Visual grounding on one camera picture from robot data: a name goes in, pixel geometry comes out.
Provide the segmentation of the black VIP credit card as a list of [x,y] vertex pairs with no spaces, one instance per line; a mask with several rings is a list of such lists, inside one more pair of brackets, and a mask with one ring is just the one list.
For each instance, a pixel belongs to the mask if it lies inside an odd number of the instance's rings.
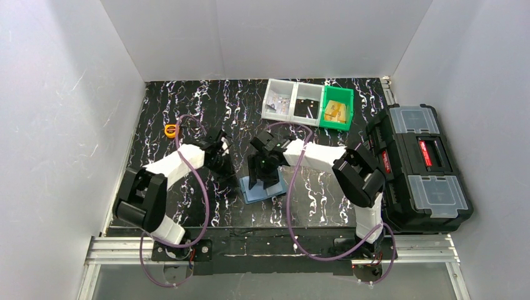
[[317,119],[319,101],[312,99],[296,99],[293,115],[300,118]]

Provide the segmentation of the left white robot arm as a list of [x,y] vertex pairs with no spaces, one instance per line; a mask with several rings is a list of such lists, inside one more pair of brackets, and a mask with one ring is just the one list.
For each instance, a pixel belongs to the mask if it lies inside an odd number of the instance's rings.
[[113,216],[142,229],[172,248],[197,244],[206,230],[192,242],[182,242],[185,229],[166,215],[167,193],[181,178],[206,168],[219,183],[230,184],[236,177],[229,153],[231,143],[222,129],[212,129],[192,144],[182,144],[170,155],[139,169],[127,168],[112,207]]

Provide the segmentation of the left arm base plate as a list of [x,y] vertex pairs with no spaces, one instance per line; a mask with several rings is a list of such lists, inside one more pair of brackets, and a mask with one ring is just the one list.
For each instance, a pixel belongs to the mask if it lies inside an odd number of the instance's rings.
[[154,242],[151,260],[155,262],[189,261],[204,262],[212,259],[213,242],[203,239],[192,247],[173,248]]

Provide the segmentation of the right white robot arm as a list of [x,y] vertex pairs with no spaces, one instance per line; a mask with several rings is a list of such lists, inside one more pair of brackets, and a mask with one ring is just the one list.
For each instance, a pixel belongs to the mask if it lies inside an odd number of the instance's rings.
[[362,144],[324,146],[264,131],[251,139],[251,145],[255,152],[247,157],[249,175],[242,180],[249,200],[254,200],[259,192],[265,195],[286,192],[279,172],[281,166],[301,166],[333,174],[354,207],[357,238],[370,245],[379,242],[386,177]]

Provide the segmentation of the blue card holder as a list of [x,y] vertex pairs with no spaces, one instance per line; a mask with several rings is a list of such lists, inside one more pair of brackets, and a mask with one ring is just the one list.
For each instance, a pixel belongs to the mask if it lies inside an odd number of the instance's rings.
[[288,187],[284,176],[279,173],[279,182],[271,187],[264,189],[262,181],[258,181],[252,189],[249,188],[249,176],[239,179],[239,185],[243,194],[244,203],[252,204],[265,201],[275,196],[286,194]]

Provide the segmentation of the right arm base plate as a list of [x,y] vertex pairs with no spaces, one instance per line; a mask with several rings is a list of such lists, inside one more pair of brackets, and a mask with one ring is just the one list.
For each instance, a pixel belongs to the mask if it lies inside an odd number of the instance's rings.
[[352,263],[353,275],[361,283],[373,285],[386,278],[397,258],[394,240],[391,236],[381,234],[375,242],[363,243],[341,261],[357,261]]

